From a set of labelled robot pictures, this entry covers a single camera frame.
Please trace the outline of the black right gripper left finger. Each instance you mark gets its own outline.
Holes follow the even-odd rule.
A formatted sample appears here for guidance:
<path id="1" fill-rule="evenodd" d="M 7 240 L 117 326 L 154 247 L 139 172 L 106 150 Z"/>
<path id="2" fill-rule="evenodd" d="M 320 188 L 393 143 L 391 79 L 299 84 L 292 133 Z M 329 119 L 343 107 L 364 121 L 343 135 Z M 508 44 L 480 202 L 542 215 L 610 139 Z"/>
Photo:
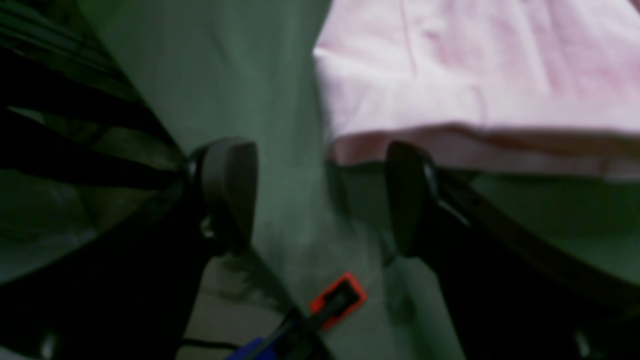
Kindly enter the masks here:
<path id="1" fill-rule="evenodd" d="M 1 349 L 32 360 L 171 360 L 202 274 L 250 248 L 258 144 L 197 149 L 184 180 L 71 254 L 1 285 Z"/>

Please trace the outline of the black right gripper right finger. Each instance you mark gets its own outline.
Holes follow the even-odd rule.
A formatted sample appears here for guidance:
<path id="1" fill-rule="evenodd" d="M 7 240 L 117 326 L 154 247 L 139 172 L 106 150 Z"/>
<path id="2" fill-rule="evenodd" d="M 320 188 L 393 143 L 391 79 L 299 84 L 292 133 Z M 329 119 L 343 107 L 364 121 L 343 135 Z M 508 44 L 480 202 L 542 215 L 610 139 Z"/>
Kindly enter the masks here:
<path id="1" fill-rule="evenodd" d="M 397 250 L 434 273 L 469 360 L 637 360 L 639 287 L 550 244 L 427 152 L 384 160 Z"/>

